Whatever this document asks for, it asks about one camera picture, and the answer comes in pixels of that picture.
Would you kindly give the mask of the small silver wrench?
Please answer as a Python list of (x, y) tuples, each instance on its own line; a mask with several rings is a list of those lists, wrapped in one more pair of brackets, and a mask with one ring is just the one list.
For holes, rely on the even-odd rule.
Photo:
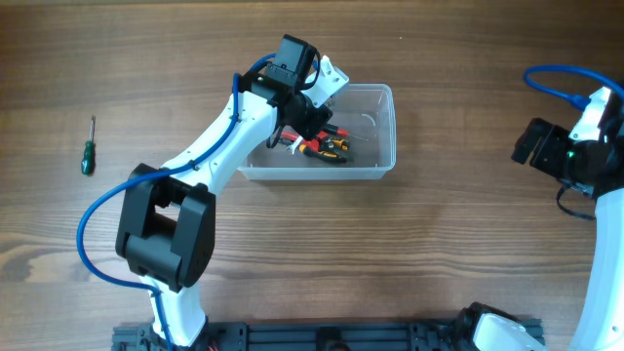
[(291, 154), (294, 154), (295, 151), (298, 149), (299, 145), (304, 141), (304, 138), (302, 136), (298, 136), (291, 145), (289, 145), (287, 147), (287, 149), (290, 151)]

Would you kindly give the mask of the black red screwdriver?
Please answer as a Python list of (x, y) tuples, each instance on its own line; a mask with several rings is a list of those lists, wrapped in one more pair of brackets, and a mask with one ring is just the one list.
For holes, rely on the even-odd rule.
[(343, 137), (343, 138), (354, 137), (354, 138), (357, 138), (357, 139), (368, 141), (367, 138), (364, 138), (362, 136), (357, 136), (357, 135), (352, 134), (351, 132), (349, 132), (349, 131), (347, 131), (345, 129), (342, 129), (342, 128), (340, 128), (340, 127), (338, 127), (336, 125), (332, 125), (332, 124), (326, 124), (323, 127), (323, 131), (328, 133), (328, 134), (337, 136), (337, 137)]

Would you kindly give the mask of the green handled screwdriver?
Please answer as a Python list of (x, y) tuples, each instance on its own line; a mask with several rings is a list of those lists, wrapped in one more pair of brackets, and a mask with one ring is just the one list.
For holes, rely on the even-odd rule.
[(96, 128), (95, 115), (91, 118), (89, 137), (85, 142), (85, 148), (83, 152), (83, 158), (81, 161), (81, 172), (85, 176), (90, 176), (96, 166), (96, 143), (95, 143), (95, 128)]

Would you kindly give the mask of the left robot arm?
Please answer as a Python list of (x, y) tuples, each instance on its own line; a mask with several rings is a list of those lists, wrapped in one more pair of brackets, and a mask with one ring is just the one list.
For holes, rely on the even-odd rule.
[(214, 349), (196, 284), (215, 248), (217, 195), (285, 127), (300, 141), (315, 137), (332, 117), (327, 101), (348, 83), (314, 46), (285, 35), (276, 54), (234, 76), (226, 106), (185, 151), (132, 171), (115, 251), (150, 290), (154, 320), (139, 328), (137, 350)]

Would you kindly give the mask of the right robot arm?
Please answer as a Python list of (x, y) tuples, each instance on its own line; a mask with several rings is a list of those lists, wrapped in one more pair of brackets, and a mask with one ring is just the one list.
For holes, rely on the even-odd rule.
[(601, 78), (588, 97), (569, 97), (582, 115), (570, 131), (533, 119), (519, 137), (513, 161), (554, 177), (560, 190), (595, 202), (596, 247), (571, 350), (623, 347), (623, 85)]

